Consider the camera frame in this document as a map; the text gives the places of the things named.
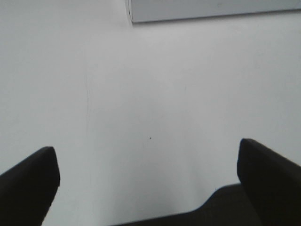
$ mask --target white surface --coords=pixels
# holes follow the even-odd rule
[[[301,13],[133,27],[122,0],[0,2],[0,171],[42,146],[44,226],[189,211],[252,137],[301,164]]]
[[[300,9],[300,0],[128,0],[133,22]]]

